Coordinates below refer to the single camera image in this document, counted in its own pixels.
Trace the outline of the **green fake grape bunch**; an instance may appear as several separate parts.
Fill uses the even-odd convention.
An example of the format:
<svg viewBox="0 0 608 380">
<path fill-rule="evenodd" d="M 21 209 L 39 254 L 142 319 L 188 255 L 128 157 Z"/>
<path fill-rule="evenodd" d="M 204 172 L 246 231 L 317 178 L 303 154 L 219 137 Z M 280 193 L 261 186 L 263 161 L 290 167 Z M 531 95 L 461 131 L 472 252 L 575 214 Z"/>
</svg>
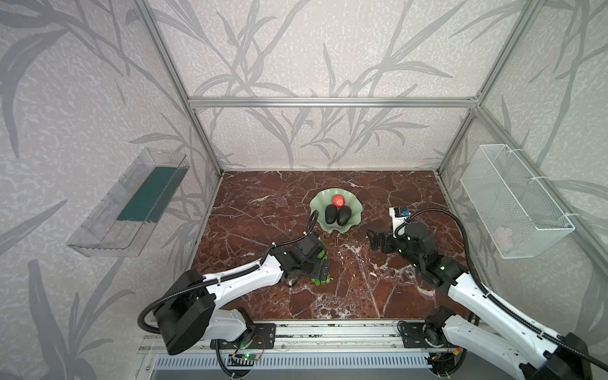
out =
<svg viewBox="0 0 608 380">
<path fill-rule="evenodd" d="M 313 260 L 313 272 L 310 275 L 311 280 L 317 286 L 326 285 L 331 282 L 329 275 L 329 259 L 326 251 L 321 253 Z"/>
</svg>

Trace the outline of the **dark fake avocado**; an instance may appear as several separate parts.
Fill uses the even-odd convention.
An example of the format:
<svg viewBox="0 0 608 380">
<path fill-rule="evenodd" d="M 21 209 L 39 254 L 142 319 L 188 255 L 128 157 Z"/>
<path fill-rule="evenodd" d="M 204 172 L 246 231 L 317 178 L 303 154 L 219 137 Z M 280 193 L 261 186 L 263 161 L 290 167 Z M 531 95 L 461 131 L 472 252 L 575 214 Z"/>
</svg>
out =
<svg viewBox="0 0 608 380">
<path fill-rule="evenodd" d="M 349 224 L 349 221 L 352 217 L 352 210 L 348 206 L 343 206 L 338 209 L 337 212 L 337 225 L 338 226 L 346 226 Z"/>
<path fill-rule="evenodd" d="M 332 225 L 337 221 L 339 209 L 329 204 L 325 209 L 325 221 L 328 225 Z"/>
</svg>

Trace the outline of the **red fake apple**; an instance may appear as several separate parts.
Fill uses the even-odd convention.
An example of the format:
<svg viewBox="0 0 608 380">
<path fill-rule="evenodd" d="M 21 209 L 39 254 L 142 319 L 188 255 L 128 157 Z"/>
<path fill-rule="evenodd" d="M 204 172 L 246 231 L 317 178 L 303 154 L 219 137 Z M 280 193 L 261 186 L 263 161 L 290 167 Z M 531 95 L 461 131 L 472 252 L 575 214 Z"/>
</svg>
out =
<svg viewBox="0 0 608 380">
<path fill-rule="evenodd" d="M 346 205 L 345 198 L 341 194 L 337 194 L 332 198 L 332 205 L 337 209 L 341 209 Z"/>
</svg>

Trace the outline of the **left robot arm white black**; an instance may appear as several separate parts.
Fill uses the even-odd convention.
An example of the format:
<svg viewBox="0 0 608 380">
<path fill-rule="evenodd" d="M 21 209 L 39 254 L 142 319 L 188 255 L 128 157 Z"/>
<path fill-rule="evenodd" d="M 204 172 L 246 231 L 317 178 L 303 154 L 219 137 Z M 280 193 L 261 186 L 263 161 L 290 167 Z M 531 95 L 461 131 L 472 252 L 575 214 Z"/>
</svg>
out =
<svg viewBox="0 0 608 380">
<path fill-rule="evenodd" d="M 138 325 L 163 338 L 166 351 L 176 356 L 200 340 L 241 342 L 253 329 L 244 312 L 223 307 L 262 288 L 297 281 L 329 279 L 328 249 L 315 232 L 291 245 L 271 245 L 262 258 L 224 272 L 183 273 L 161 299 L 138 316 Z"/>
</svg>

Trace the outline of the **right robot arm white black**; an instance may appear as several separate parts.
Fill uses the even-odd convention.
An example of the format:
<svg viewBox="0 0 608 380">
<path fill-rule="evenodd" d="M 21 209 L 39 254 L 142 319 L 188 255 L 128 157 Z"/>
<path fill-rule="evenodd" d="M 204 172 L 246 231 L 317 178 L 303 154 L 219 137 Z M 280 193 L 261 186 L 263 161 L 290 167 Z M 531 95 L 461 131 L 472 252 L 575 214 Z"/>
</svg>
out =
<svg viewBox="0 0 608 380">
<path fill-rule="evenodd" d="M 486 331 L 440 308 L 427 318 L 427 331 L 464 348 L 515 379 L 590 379 L 587 345 L 575 334 L 562 337 L 521 315 L 516 308 L 476 283 L 467 267 L 439 253 L 432 232 L 423 223 L 409 223 L 402 237 L 367 231 L 370 247 L 397 253 L 416 274 L 492 327 Z"/>
</svg>

